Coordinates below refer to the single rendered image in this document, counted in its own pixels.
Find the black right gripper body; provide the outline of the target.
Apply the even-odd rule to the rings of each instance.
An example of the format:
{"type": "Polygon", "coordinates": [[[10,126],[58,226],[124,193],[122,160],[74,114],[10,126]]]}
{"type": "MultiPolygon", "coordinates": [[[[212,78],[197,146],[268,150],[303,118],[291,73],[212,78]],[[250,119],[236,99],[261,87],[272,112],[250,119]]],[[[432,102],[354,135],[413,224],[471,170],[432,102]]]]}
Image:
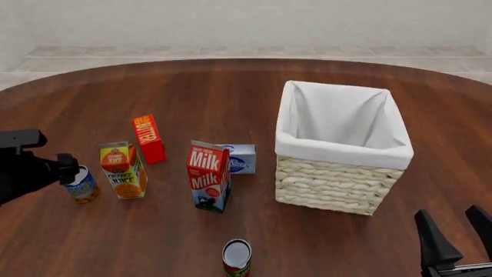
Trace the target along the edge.
{"type": "Polygon", "coordinates": [[[438,269],[421,262],[422,277],[492,277],[492,262],[473,265],[450,264],[451,269],[438,269]]]}

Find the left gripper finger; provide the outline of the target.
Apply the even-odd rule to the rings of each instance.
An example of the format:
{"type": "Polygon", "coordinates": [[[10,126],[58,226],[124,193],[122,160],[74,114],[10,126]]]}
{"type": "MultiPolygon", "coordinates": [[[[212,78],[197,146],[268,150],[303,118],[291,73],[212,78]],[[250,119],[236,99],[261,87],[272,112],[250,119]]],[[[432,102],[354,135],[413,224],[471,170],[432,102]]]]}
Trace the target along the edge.
{"type": "Polygon", "coordinates": [[[61,168],[50,168],[32,173],[28,177],[28,192],[39,191],[55,182],[59,182],[61,185],[72,184],[79,172],[80,169],[78,166],[63,166],[61,168]]]}
{"type": "Polygon", "coordinates": [[[56,161],[39,158],[34,155],[30,159],[33,163],[46,165],[51,170],[78,170],[78,160],[68,153],[57,154],[56,161]]]}

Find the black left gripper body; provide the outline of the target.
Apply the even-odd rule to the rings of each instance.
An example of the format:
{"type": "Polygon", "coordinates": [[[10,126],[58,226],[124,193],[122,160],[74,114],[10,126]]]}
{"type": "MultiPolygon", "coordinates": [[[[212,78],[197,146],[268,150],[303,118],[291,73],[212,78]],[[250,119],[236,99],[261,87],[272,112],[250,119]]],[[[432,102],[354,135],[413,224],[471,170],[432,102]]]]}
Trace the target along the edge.
{"type": "Polygon", "coordinates": [[[28,193],[25,168],[17,149],[0,149],[0,205],[28,193]]]}

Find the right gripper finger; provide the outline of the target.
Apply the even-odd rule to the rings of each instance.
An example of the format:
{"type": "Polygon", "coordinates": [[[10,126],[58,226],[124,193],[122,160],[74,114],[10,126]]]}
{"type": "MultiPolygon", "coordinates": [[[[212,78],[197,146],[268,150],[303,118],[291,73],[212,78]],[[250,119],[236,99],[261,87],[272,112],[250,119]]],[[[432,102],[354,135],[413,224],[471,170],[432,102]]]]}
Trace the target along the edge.
{"type": "Polygon", "coordinates": [[[492,260],[492,216],[479,205],[472,205],[466,210],[465,214],[478,234],[489,260],[492,260]]]}
{"type": "Polygon", "coordinates": [[[421,250],[421,268],[454,268],[462,254],[446,239],[431,215],[420,209],[414,215],[421,250]]]}

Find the alphabet soup can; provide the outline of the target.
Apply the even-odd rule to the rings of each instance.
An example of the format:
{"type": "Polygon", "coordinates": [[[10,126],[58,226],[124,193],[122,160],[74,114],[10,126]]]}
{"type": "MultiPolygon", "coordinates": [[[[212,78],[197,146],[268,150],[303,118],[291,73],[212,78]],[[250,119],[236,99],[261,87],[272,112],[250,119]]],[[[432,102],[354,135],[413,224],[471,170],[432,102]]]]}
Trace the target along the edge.
{"type": "Polygon", "coordinates": [[[95,200],[100,195],[100,188],[86,166],[80,165],[78,169],[79,173],[73,179],[61,180],[60,184],[81,205],[95,200]]]}

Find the wicker basket with white liner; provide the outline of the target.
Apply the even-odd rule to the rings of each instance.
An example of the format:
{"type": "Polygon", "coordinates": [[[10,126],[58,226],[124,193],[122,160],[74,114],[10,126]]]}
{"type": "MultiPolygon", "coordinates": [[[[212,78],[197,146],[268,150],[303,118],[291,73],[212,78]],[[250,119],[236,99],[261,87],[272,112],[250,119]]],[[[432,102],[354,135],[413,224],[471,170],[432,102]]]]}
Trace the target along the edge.
{"type": "Polygon", "coordinates": [[[275,131],[275,199],[373,215],[414,150],[391,92],[288,81],[275,131]]]}

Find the tomato sauce can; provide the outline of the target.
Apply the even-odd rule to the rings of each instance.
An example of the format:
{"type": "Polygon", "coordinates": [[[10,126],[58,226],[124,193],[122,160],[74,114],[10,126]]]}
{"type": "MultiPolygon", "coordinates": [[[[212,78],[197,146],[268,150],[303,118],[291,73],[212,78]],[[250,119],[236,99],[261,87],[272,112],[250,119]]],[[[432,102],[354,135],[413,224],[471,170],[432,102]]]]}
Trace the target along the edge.
{"type": "Polygon", "coordinates": [[[250,277],[251,246],[243,239],[232,239],[222,249],[222,262],[225,276],[250,277]]]}

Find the small black plate on stalk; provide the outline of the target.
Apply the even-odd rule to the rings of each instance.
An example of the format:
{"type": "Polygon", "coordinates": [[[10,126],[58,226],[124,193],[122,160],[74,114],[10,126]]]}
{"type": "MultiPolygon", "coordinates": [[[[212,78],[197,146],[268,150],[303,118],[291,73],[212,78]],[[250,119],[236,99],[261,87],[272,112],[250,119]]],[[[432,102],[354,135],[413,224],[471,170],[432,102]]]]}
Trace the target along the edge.
{"type": "Polygon", "coordinates": [[[45,135],[36,128],[0,131],[0,154],[12,154],[23,149],[43,147],[47,141],[45,135]]]}

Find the orange juice carton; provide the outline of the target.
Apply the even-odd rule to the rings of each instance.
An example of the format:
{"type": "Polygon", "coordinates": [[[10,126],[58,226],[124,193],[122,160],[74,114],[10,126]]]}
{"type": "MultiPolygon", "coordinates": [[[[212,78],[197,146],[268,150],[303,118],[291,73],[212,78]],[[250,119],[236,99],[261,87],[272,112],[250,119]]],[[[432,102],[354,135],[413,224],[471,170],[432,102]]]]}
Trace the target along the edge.
{"type": "Polygon", "coordinates": [[[138,150],[129,142],[99,145],[100,165],[119,199],[144,198],[148,177],[138,150]]]}

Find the red butter box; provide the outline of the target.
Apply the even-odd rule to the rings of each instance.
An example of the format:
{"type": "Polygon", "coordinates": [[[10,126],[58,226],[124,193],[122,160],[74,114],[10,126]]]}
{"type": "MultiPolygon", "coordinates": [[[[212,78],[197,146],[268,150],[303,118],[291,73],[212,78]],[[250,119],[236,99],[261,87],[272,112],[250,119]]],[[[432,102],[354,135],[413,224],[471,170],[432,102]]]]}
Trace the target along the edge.
{"type": "Polygon", "coordinates": [[[132,119],[138,144],[145,161],[149,165],[167,160],[165,146],[161,140],[153,115],[144,115],[132,119]]]}

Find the red and white milk carton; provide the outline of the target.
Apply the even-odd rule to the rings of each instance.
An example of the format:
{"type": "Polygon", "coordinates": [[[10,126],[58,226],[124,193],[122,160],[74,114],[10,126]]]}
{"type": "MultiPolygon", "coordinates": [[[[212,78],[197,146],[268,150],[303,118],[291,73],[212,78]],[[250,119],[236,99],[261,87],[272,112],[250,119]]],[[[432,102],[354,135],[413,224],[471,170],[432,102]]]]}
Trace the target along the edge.
{"type": "Polygon", "coordinates": [[[187,170],[194,206],[222,213],[231,192],[230,151],[220,145],[192,141],[187,170]]]}

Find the blue-white cream cheese box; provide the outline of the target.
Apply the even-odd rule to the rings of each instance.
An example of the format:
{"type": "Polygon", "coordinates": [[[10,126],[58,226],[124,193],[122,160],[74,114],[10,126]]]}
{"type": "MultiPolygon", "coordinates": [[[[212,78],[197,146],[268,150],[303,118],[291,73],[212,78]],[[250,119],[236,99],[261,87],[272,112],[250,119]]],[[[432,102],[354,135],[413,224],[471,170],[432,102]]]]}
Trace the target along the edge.
{"type": "Polygon", "coordinates": [[[230,152],[232,175],[253,175],[256,170],[256,145],[221,145],[230,152]]]}

